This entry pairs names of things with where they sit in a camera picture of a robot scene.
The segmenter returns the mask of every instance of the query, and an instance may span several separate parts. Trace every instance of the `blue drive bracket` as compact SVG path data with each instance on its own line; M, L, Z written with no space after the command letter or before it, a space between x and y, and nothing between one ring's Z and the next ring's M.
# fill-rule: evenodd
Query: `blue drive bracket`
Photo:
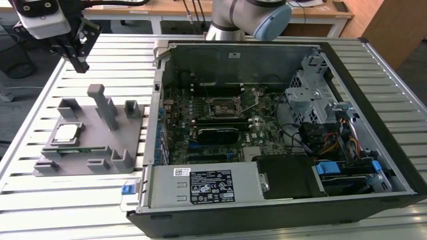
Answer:
M315 169L318 171L319 175L323 174L339 174L340 168L339 168L339 164L335 161L323 161L320 162L316 166Z

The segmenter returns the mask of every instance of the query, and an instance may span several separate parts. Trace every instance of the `aluminum slatted table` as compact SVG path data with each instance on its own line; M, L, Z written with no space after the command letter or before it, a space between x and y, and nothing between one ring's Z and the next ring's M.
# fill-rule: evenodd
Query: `aluminum slatted table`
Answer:
M58 64L0 162L0 239L114 239L148 237L126 218L135 200L120 205L122 185L140 177L155 76L158 39L200 40L191 35L102 35L87 61L91 70L75 72ZM343 38L284 37L278 41L330 42L394 137L427 179L427 110L370 44ZM116 104L138 100L146 105L136 171L131 174L34 177L34 165L60 116L62 97L94 105L90 84L104 84ZM196 236L190 239L427 239L427 201L390 209L356 223Z

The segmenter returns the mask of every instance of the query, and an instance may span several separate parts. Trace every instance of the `cable on floor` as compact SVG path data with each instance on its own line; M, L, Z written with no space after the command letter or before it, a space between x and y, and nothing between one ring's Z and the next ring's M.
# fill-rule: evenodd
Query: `cable on floor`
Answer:
M198 28L199 28L199 33L203 34L202 31L202 24L200 24L200 18L199 18L199 13L198 13L198 8L196 8L196 2L195 0L191 0L192 2L192 8L194 8L194 13L195 13L195 18L198 19Z
M304 15L304 23L302 24L302 28L300 28L300 32L304 34L304 26L306 26L306 23L307 23L307 16L306 16L306 6L302 6L302 4L298 2L298 1L295 1L295 3L299 5L299 6L295 6L295 5L292 5L291 3L290 3L290 1L286 1L287 2L287 4L291 6L291 7L294 7L294 8L302 8L302 13L303 13L303 15Z
M202 7L200 0L198 0L198 3L199 3L200 13L202 13L202 17L203 17L202 28L203 28L203 31L206 31L206 30L207 30L207 18L206 18L206 13L204 13L204 11L203 11L203 7Z
M188 19L188 21L190 21L190 25L191 25L191 28L192 28L192 32L194 32L194 34L196 35L198 33L196 33L195 24L194 24L192 13L190 12L190 9L188 9L186 0L183 0L182 2L184 3L186 12L187 12L187 19Z

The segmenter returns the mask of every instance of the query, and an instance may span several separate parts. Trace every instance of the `power supply label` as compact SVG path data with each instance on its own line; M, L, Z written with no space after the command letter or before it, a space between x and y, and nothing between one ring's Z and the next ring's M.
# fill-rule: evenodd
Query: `power supply label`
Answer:
M192 204L235 202L232 171L192 171L190 173L190 195Z

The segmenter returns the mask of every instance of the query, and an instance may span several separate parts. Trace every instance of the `blue latch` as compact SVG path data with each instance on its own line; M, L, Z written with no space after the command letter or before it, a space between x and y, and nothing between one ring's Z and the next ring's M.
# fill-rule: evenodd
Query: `blue latch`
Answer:
M132 195L136 193L136 185L123 185L122 186L122 195Z
M318 170L318 174L339 174L340 168L339 164L335 161L323 161L316 166L315 169Z
M382 165L380 165L379 161L374 160L372 166L375 168L375 171L379 173L382 171Z
M232 156L235 155L234 152L227 152L227 161L230 161L232 159Z

